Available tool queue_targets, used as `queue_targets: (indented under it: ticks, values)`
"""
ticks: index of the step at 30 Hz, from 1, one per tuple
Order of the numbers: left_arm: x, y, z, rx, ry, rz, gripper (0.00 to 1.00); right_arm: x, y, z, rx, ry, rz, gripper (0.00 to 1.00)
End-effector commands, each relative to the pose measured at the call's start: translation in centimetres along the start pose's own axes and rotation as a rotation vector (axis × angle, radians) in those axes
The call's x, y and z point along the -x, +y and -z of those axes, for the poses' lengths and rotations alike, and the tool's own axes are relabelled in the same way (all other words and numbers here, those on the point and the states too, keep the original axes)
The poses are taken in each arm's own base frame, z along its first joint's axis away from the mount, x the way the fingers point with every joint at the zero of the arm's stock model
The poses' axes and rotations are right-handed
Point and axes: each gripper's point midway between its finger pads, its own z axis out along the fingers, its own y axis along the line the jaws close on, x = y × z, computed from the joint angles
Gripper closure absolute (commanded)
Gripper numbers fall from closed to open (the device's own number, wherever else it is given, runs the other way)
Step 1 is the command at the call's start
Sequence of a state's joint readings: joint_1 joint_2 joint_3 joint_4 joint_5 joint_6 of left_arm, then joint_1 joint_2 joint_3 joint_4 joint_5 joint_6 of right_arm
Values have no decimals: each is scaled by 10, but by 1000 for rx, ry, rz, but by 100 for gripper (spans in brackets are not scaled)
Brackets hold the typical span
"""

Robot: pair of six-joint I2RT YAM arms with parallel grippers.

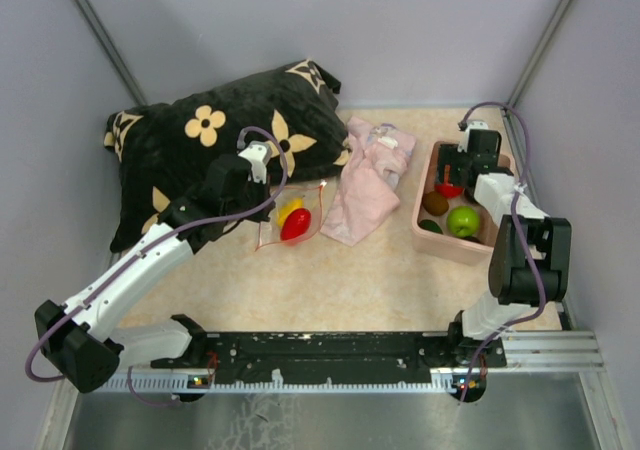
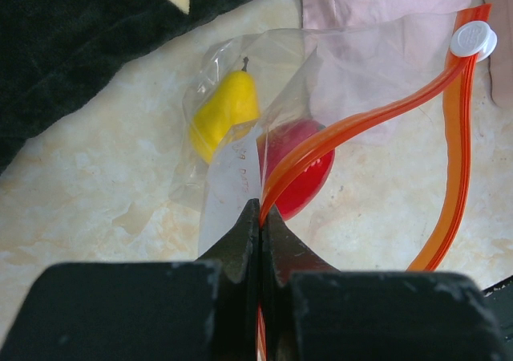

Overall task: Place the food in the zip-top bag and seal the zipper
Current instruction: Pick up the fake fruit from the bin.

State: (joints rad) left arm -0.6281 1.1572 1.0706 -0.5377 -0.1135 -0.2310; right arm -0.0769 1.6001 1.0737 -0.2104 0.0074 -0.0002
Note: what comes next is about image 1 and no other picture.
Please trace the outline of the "red apple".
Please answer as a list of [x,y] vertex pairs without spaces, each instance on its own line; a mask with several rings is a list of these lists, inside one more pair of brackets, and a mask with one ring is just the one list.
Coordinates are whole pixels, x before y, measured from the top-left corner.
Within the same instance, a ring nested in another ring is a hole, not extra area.
[[435,183],[434,190],[446,199],[453,199],[464,193],[463,187],[451,183]]

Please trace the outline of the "yellow pear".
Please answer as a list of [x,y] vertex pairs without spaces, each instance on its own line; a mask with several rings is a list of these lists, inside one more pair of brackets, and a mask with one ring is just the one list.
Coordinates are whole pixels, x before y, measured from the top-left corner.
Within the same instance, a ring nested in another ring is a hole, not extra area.
[[289,200],[283,206],[281,206],[277,213],[278,225],[282,227],[285,224],[289,215],[295,210],[302,208],[303,205],[304,205],[304,200],[302,198],[294,198]]

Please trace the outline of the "brown kiwi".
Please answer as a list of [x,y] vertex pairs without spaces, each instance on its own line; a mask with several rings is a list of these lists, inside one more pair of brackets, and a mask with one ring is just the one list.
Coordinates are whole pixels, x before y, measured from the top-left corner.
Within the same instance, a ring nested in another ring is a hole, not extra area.
[[437,191],[424,194],[421,199],[421,204],[426,212],[436,217],[446,214],[449,210],[447,198]]

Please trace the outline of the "clear zip bag orange zipper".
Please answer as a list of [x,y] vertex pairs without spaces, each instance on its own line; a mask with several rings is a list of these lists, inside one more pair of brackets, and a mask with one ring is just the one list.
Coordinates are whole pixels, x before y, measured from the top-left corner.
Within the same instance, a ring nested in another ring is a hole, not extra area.
[[323,194],[327,181],[287,186],[276,198],[268,220],[259,224],[256,249],[296,246],[313,238],[324,220]]

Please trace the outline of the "red yellow mango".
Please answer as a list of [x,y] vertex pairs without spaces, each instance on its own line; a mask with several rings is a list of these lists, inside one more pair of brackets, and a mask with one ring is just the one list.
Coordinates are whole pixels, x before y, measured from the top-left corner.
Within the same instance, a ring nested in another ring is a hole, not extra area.
[[311,225],[311,212],[306,208],[300,208],[292,212],[281,228],[280,239],[282,241],[294,240],[304,235]]

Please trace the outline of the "dark brown fruit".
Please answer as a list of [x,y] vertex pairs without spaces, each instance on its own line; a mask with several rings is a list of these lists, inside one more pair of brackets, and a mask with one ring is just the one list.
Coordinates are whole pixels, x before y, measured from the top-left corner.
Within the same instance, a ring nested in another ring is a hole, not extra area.
[[471,197],[464,196],[464,203],[471,207],[478,215],[477,229],[472,235],[466,236],[465,240],[482,244],[482,231],[484,230],[484,213],[482,207]]

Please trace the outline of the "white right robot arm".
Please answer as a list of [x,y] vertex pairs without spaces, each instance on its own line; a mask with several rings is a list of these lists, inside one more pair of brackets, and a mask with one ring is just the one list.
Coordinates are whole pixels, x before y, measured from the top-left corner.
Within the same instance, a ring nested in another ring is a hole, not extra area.
[[460,314],[462,331],[446,342],[448,357],[461,366],[481,355],[482,342],[561,301],[568,287],[571,225],[525,195],[525,183],[499,164],[501,143],[499,132],[473,122],[459,142],[440,145],[437,154],[435,182],[470,193],[498,226],[489,290]]

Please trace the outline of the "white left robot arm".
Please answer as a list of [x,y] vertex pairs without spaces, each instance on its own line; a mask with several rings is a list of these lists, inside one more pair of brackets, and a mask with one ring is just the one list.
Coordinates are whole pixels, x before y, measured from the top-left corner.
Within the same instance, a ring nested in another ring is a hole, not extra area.
[[267,146],[253,143],[216,159],[205,180],[170,204],[127,257],[64,303],[48,300],[36,310],[40,350],[63,378],[89,393],[130,366],[177,360],[194,367],[206,359],[204,331],[185,316],[129,330],[119,323],[174,267],[220,239],[228,223],[266,218],[274,206],[270,158]]

